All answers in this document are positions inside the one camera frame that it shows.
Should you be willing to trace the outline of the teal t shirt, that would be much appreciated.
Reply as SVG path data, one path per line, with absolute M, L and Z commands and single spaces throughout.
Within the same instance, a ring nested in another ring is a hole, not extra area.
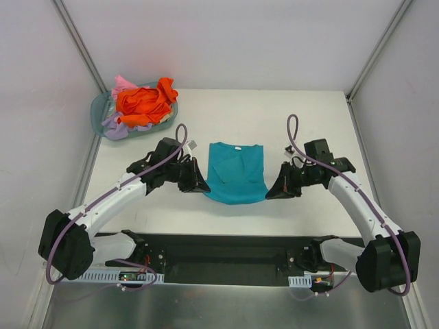
M 263 146 L 211 143 L 206 183 L 210 191 L 204 195 L 215 202 L 239 205 L 264 201 L 268 188 Z

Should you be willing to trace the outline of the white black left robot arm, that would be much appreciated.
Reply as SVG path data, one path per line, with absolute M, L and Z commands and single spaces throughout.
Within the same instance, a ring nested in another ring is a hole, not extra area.
M 47 262 L 46 271 L 56 269 L 62 278 L 75 280 L 92 265 L 122 259 L 129 266 L 145 266 L 146 242 L 131 230 L 100 236 L 98 233 L 122 210 L 149 195 L 165 182 L 175 183 L 183 193 L 208 193 L 191 156 L 152 164 L 133 162 L 113 187 L 89 204 L 61 212 L 52 211 L 45 220 L 38 254 Z

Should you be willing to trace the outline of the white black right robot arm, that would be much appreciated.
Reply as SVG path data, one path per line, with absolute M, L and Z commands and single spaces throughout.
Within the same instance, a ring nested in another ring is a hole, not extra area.
M 347 158 L 302 167 L 284 162 L 265 197 L 300 197 L 302 188 L 314 185 L 322 185 L 341 203 L 364 245 L 359 247 L 334 235 L 318 237 L 299 253 L 298 266 L 317 272 L 339 265 L 355 273 L 368 292 L 401 285 L 409 288 L 418 276 L 420 239 L 415 232 L 403 231 L 365 194 Z

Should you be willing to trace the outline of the orange t shirt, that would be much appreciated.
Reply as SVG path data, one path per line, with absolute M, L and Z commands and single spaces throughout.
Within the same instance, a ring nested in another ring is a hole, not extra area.
M 173 83 L 172 78 L 162 77 L 155 88 L 140 87 L 119 93 L 116 100 L 118 122 L 128 127 L 148 123 L 158 125 L 170 116 L 171 107 L 177 101 L 178 91 L 173 88 Z

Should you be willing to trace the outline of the lavender t shirt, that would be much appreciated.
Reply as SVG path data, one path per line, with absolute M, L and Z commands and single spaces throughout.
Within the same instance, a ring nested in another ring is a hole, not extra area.
M 119 118 L 120 116 L 114 113 L 102 122 L 104 136 L 111 141 L 125 139 L 134 132 L 147 132 L 152 128 L 151 123 L 144 126 L 136 125 L 134 127 L 128 127 L 125 123 L 118 122 Z

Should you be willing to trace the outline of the pink t shirt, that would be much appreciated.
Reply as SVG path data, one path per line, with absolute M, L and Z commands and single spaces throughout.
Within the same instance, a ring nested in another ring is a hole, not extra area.
M 136 84 L 129 82 L 127 79 L 125 79 L 121 75 L 117 75 L 115 77 L 115 86 L 111 90 L 111 96 L 116 101 L 119 93 L 126 91 L 126 90 L 134 90 L 137 88 L 138 88 L 138 86 Z

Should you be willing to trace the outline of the aluminium right frame post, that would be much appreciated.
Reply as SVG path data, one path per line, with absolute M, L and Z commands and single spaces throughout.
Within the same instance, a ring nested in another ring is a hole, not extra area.
M 377 41 L 377 44 L 374 46 L 372 52 L 368 56 L 367 61 L 365 62 L 363 68 L 359 72 L 357 79 L 355 80 L 352 88 L 346 93 L 346 102 L 347 104 L 351 104 L 358 94 L 360 88 L 365 83 L 367 77 L 370 75 L 372 69 L 376 65 L 382 51 L 385 49 L 386 45 L 390 42 L 393 37 L 396 29 L 401 24 L 405 15 L 413 5 L 414 0 L 403 0 L 400 2 L 398 8 L 395 13 L 392 15 L 389 23 L 386 25 L 383 33 Z

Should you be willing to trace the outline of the aluminium frame post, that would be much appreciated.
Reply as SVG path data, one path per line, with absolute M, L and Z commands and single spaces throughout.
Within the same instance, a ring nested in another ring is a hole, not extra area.
M 396 29 L 401 24 L 405 15 L 413 5 L 414 0 L 403 0 L 400 2 L 398 8 L 395 13 L 392 15 L 389 23 L 386 25 L 383 33 L 377 41 L 377 44 L 374 46 L 372 52 L 368 56 L 367 61 L 365 62 L 363 68 L 359 72 L 357 79 L 355 80 L 352 88 L 346 93 L 346 102 L 347 104 L 351 104 L 358 94 L 360 88 L 365 83 L 367 77 L 370 75 L 372 69 L 376 65 L 382 51 L 385 49 L 386 45 L 390 42 L 393 37 Z
M 105 93 L 108 91 L 99 71 L 97 70 L 97 67 L 87 49 L 87 46 L 85 42 L 83 41 L 83 38 L 76 27 L 76 24 L 74 23 L 69 10 L 64 3 L 63 0 L 52 0 L 52 4 L 54 5 L 54 8 L 60 17 L 60 20 L 62 21 L 64 27 L 66 28 L 71 40 L 73 41 L 73 44 L 75 45 L 75 48 L 77 49 L 81 59 L 85 63 L 85 66 L 88 70 L 88 72 L 91 75 L 92 80 L 94 81 L 97 89 L 100 91 L 100 93 Z

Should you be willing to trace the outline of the aluminium left frame post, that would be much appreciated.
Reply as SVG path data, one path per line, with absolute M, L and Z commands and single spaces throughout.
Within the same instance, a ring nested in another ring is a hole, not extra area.
M 71 40 L 73 41 L 73 44 L 75 45 L 75 48 L 77 49 L 81 59 L 85 63 L 85 66 L 88 70 L 88 72 L 91 75 L 92 80 L 94 81 L 97 89 L 100 91 L 100 93 L 105 93 L 108 91 L 99 71 L 97 70 L 97 67 L 87 49 L 87 46 L 85 42 L 83 41 L 83 38 L 76 27 L 76 24 L 74 23 L 69 10 L 64 3 L 63 0 L 52 0 L 52 4 L 54 5 L 54 8 L 60 17 L 60 20 L 62 21 L 64 27 L 66 28 Z

